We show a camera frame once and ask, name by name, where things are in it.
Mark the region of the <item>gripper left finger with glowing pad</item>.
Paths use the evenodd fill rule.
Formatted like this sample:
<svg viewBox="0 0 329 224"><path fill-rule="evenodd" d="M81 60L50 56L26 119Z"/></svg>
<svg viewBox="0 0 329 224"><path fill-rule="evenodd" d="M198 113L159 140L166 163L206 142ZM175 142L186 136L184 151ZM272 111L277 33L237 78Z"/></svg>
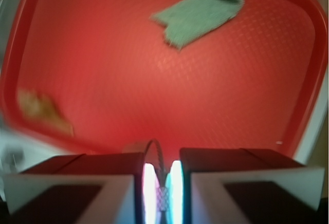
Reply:
<svg viewBox="0 0 329 224"><path fill-rule="evenodd" d="M143 153L54 156L4 177L3 223L155 223Z"/></svg>

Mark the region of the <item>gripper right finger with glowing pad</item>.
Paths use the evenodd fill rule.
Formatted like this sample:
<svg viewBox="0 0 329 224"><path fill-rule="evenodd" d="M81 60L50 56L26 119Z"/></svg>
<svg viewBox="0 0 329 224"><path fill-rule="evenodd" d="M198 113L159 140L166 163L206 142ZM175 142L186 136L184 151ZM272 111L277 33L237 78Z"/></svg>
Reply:
<svg viewBox="0 0 329 224"><path fill-rule="evenodd" d="M171 223L324 223L324 169L268 149L182 148Z"/></svg>

